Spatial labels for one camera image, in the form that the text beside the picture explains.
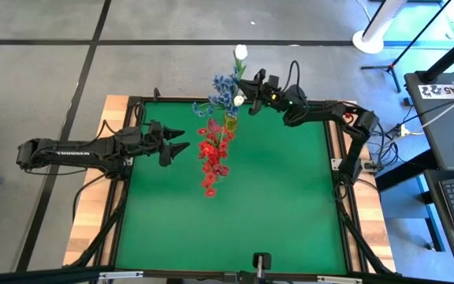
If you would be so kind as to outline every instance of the white flower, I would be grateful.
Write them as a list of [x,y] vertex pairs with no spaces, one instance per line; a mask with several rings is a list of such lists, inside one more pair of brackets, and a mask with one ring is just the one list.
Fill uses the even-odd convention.
[[244,98],[242,95],[237,95],[234,97],[234,106],[238,107],[244,103]]
[[236,45],[236,49],[234,50],[234,54],[236,58],[239,60],[244,60],[248,56],[248,50],[244,44]]

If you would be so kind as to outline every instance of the white cable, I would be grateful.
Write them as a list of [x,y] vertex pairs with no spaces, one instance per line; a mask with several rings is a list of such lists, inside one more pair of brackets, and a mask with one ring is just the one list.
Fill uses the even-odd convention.
[[356,2],[359,3],[359,5],[362,6],[363,12],[366,14],[367,19],[369,19],[369,22],[370,22],[370,16],[369,16],[369,12],[367,11],[366,5],[362,2],[362,0],[356,0]]
[[454,107],[454,103],[453,103],[451,106],[449,106],[445,111],[441,112],[438,116],[436,116],[435,118],[432,118],[432,119],[431,119],[430,121],[428,121],[426,124],[422,125],[422,127],[419,128],[418,130],[427,127],[427,126],[430,125],[432,122],[436,121],[438,118],[440,118],[441,116],[445,115],[445,113],[447,113],[448,111],[450,111],[453,107]]
[[[444,111],[442,111],[440,114],[438,114],[435,118],[432,118],[430,121],[428,121],[426,124],[422,125],[421,127],[419,127],[418,129],[416,130],[421,130],[421,129],[424,129],[425,127],[427,127],[428,125],[430,125],[431,123],[434,123],[434,121],[436,121],[437,119],[439,119],[441,116],[445,115],[447,112],[449,112],[452,108],[454,107],[454,103],[449,106],[447,109],[445,109]],[[408,137],[408,136],[414,136],[414,135],[423,135],[424,133],[414,133],[412,131],[409,131],[409,134],[406,135],[406,136],[400,136],[400,137],[397,137],[396,139],[394,140],[391,140],[389,142],[386,142],[385,145],[383,146],[383,149],[386,147],[386,145],[390,145],[391,143],[394,143],[402,138],[405,138],[405,137]]]

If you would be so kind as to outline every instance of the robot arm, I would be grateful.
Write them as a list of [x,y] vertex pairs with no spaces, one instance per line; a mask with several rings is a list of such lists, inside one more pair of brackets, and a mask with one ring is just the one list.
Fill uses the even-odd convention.
[[[339,165],[339,173],[344,175],[343,178],[347,182],[354,182],[362,169],[360,151],[379,121],[374,112],[355,104],[338,101],[311,103],[306,100],[304,91],[300,87],[293,85],[287,90],[281,90],[278,87],[278,77],[269,76],[268,81],[263,83],[265,77],[266,71],[261,69],[254,80],[240,80],[238,83],[240,90],[253,101],[253,106],[248,113],[255,115],[262,106],[272,107],[278,112],[284,111],[283,123],[289,127],[296,127],[308,121],[336,122],[340,129],[352,138],[348,155]],[[352,125],[344,120],[346,114],[357,115]]]
[[52,164],[95,168],[109,179],[124,180],[128,178],[127,159],[138,155],[160,153],[159,164],[168,166],[190,144],[167,144],[166,140],[182,134],[183,130],[168,129],[152,120],[146,134],[141,133],[139,126],[133,126],[92,141],[36,138],[18,147],[17,165],[26,171]]

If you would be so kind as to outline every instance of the wooden board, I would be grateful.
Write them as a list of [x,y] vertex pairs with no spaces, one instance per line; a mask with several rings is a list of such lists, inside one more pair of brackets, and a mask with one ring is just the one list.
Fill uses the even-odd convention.
[[[113,130],[117,131],[122,127],[125,118],[125,111],[127,108],[128,96],[126,95],[108,95],[106,97],[106,103],[102,112],[101,121],[106,119]],[[130,125],[134,125],[134,119],[132,119]],[[332,142],[334,147],[334,155],[339,158],[339,143],[337,140],[337,134],[335,132],[335,125],[331,124]],[[111,135],[106,129],[103,131],[102,136]],[[348,148],[351,139],[348,135],[344,136],[346,147]],[[367,147],[364,147],[361,153],[362,159],[370,159],[369,151]],[[89,182],[92,178],[96,178],[100,175],[98,170],[89,170],[85,178],[85,183]],[[371,174],[360,174],[360,178],[366,181],[370,181],[375,185],[374,176]],[[69,237],[68,247],[66,249],[64,264],[69,264],[75,261],[82,251],[84,251],[91,243],[92,239],[98,233],[104,207],[107,201],[108,188],[110,181],[101,180],[95,183],[93,186],[85,189],[82,193],[78,208],[76,211],[75,221],[71,235]],[[117,195],[121,190],[121,182],[117,185]],[[383,264],[390,270],[395,271],[395,263],[393,262],[392,250],[390,248],[388,234],[386,232],[385,220],[383,218],[383,212],[381,209],[381,203],[379,200],[378,192],[371,188],[369,185],[362,182],[357,182],[354,186],[357,210],[359,213],[360,226],[362,235],[367,240],[369,246],[373,249],[374,253],[381,259]],[[355,240],[348,234],[350,252],[352,254],[353,270],[359,271],[359,257]],[[111,240],[113,240],[113,232],[106,238],[105,249],[102,256],[102,264],[107,264],[108,255],[111,248]]]

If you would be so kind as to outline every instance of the green tabletop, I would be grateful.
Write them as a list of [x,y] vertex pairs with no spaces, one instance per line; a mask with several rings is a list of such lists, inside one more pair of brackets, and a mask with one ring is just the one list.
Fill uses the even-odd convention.
[[208,198],[197,146],[207,119],[190,103],[145,106],[147,121],[185,130],[175,141],[191,146],[165,168],[158,155],[135,159],[116,268],[253,271],[252,254],[269,252],[271,272],[346,273],[323,123],[284,127],[281,113],[243,106],[230,174]]

